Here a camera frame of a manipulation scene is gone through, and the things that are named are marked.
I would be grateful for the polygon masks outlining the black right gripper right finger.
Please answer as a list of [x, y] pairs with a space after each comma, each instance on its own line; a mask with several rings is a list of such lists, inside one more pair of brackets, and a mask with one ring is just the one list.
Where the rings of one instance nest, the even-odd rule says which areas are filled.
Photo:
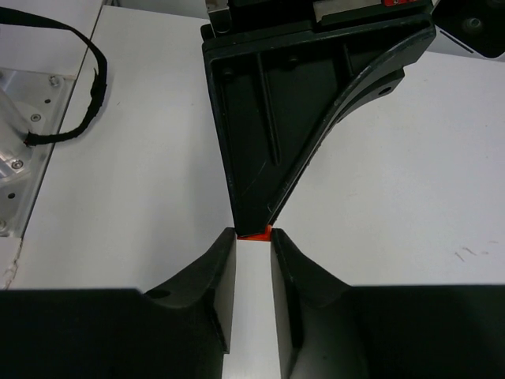
[[271, 234], [284, 378], [501, 378], [501, 285], [351, 286]]

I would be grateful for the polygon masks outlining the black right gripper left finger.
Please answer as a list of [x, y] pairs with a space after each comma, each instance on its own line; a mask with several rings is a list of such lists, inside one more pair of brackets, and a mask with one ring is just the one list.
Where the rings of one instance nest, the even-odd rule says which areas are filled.
[[236, 234], [149, 291], [1, 293], [4, 378], [219, 378], [230, 351]]

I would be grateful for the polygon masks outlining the orange small lego piece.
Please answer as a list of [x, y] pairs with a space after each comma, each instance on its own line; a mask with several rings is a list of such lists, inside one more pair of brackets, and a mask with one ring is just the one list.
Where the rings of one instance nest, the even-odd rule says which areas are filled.
[[237, 236], [237, 239], [242, 241], [270, 242], [271, 230], [272, 230], [271, 225], [267, 225], [263, 233], [248, 236]]

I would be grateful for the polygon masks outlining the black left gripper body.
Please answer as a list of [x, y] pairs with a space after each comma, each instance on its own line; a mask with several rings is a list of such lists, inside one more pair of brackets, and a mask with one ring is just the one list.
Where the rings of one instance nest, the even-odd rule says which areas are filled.
[[216, 36], [309, 22], [317, 27], [431, 13], [431, 1], [206, 1]]

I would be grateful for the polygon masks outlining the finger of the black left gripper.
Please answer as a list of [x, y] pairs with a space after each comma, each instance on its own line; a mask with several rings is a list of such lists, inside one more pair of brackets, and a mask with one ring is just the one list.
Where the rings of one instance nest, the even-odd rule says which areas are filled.
[[262, 234], [294, 190], [352, 85], [395, 43], [395, 23], [308, 21], [216, 36], [201, 28], [209, 98], [241, 237]]
[[345, 28], [292, 46], [305, 63], [272, 73], [272, 116], [280, 152], [266, 174], [266, 224], [272, 225], [324, 138], [348, 114], [394, 90], [404, 68], [434, 40], [429, 15]]

